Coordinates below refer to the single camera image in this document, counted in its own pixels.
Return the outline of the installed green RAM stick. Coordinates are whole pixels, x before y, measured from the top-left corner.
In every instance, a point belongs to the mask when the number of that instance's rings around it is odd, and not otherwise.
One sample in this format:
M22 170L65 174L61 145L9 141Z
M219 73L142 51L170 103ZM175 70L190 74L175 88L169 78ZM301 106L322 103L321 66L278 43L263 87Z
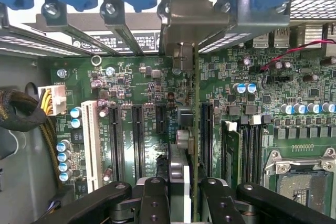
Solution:
M237 122L222 121L222 179L235 188L241 181L241 139Z

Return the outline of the long black expansion slot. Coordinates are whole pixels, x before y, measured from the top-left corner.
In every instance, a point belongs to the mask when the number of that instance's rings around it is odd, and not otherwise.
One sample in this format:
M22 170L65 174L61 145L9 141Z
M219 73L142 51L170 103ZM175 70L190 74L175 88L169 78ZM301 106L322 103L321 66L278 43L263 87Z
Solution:
M131 112L135 177L138 180L145 176L143 106L140 104L133 105Z
M112 177L114 181L124 180L124 145L122 137L121 111L118 105L108 108L111 147Z

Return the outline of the short black expansion slot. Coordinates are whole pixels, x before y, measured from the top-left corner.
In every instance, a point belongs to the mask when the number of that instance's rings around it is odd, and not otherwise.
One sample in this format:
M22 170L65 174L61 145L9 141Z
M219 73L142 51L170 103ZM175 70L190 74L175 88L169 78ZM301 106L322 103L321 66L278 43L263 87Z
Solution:
M157 104L155 106L156 114L156 132L158 134L166 133L166 105Z

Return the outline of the white expansion slot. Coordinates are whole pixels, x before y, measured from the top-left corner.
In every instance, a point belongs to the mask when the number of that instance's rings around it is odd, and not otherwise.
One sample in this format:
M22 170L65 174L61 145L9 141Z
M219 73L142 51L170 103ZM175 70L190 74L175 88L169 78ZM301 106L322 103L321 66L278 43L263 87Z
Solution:
M103 186L97 102L92 100L82 102L81 109L87 188L88 193L91 193Z

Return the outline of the CPU socket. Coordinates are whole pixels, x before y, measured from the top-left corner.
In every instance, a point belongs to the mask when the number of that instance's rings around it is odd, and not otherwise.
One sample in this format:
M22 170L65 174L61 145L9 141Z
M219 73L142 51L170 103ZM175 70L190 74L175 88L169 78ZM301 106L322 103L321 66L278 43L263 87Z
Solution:
M336 219L336 150L326 148L312 157L268 155L262 185L294 202Z

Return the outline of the green motherboard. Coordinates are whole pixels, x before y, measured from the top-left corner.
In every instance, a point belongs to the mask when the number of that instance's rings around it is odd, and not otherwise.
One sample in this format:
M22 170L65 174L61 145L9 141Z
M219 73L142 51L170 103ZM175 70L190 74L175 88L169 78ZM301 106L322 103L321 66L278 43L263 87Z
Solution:
M321 51L225 49L199 57L200 104L213 105L213 175L222 178L222 121L237 122L241 134L241 182L262 185L270 151L312 157L336 150L336 56ZM143 106L145 176L163 175L168 147L175 143L177 109L186 100L186 75L172 72L171 57L56 60L54 84L66 87L67 111L56 117L62 164L75 198L88 193L81 103L97 102L103 184L113 181L108 108L121 111L124 180L136 183L133 105ZM166 133L156 132L155 106L166 105Z

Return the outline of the grey power supply unit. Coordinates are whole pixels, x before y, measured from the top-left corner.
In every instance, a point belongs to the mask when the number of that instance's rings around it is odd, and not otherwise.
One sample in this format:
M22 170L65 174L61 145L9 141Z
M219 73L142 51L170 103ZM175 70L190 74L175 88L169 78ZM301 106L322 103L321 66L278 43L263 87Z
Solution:
M36 87L51 83L44 61L0 56L0 88L10 87L37 97ZM53 169L39 129L22 133L0 128L0 151L18 147L0 160L0 224L30 224L55 194Z

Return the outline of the white power connector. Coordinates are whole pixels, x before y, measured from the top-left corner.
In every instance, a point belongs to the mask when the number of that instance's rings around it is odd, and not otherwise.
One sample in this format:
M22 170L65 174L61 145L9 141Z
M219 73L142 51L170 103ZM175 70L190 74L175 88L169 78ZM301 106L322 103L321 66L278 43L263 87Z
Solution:
M38 107L47 116L63 114L67 109L65 85L38 87Z

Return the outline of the metal slot cover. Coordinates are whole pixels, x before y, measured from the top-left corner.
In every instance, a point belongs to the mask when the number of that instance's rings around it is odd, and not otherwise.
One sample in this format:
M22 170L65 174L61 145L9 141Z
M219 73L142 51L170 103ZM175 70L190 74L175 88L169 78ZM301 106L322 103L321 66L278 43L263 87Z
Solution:
M123 1L104 1L100 7L100 14L105 26L113 34L118 35L133 53L136 55L143 54L143 50L126 24Z
M115 55L118 54L117 51L108 47L99 40L87 35L82 30L71 25L67 21L67 5L61 2L49 2L45 3L41 8L41 13L43 14L47 27L54 28L56 31L62 32L71 37L83 40L88 44L102 50L102 52Z

